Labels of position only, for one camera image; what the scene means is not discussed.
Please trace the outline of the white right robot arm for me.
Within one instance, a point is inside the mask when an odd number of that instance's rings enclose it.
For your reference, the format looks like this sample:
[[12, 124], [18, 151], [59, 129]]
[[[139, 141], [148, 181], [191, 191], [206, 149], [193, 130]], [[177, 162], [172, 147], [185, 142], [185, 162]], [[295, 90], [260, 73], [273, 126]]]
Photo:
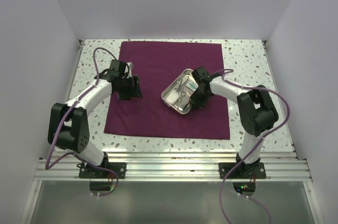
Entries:
[[220, 96], [237, 104], [245, 134], [236, 157], [235, 171], [238, 176], [247, 178], [260, 161], [262, 136], [279, 120], [270, 94], [263, 85], [242, 87], [227, 83], [221, 73], [209, 74], [205, 67], [193, 70], [192, 77], [198, 88], [190, 97], [191, 107], [204, 108], [212, 96]]

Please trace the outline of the steel instrument tray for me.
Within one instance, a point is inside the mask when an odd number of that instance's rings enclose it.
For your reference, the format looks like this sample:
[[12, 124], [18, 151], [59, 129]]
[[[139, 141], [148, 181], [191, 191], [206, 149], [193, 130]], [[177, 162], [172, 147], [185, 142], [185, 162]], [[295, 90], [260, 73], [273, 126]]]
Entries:
[[190, 97], [198, 88], [192, 72], [192, 69], [185, 69], [161, 94], [163, 102], [180, 115], [190, 112]]

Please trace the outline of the white green suture packet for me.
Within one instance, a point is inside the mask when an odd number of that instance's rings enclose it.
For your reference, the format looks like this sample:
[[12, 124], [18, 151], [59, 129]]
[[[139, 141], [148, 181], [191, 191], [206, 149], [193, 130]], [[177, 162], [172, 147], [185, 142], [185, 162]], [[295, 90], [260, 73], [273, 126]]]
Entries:
[[196, 84], [194, 81], [191, 81], [191, 80], [189, 80], [185, 85], [187, 88], [189, 88], [193, 92], [195, 92], [198, 88], [198, 84]]

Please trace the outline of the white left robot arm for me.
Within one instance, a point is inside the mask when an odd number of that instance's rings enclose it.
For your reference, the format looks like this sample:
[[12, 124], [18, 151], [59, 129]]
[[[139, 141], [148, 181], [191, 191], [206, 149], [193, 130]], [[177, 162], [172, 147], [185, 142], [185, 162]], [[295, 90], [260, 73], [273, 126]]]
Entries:
[[141, 98], [139, 77], [132, 74], [133, 64], [112, 60], [110, 67], [97, 72], [93, 82], [75, 98], [66, 103], [56, 103], [51, 108], [48, 142], [51, 145], [45, 168], [53, 164], [50, 159], [55, 147], [68, 150], [91, 166], [98, 178], [104, 178], [110, 171], [108, 157], [90, 141], [89, 115], [96, 107], [112, 94], [117, 93], [119, 100]]

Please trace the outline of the steel forceps clamp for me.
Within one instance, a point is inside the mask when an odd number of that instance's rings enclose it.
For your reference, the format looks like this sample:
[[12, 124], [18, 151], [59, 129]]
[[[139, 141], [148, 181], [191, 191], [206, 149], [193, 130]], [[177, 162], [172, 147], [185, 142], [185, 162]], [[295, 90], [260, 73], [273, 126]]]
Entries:
[[184, 108], [189, 103], [189, 93], [187, 91], [179, 91], [178, 95], [179, 97], [175, 104], [180, 108]]
[[186, 84], [186, 81], [187, 81], [188, 79], [189, 79], [189, 76], [184, 75], [184, 76], [181, 78], [181, 80], [180, 80], [180, 82], [179, 82], [177, 88], [175, 88], [175, 91], [176, 91], [176, 92], [180, 92], [181, 89], [184, 88], [184, 86], [185, 86], [185, 84]]

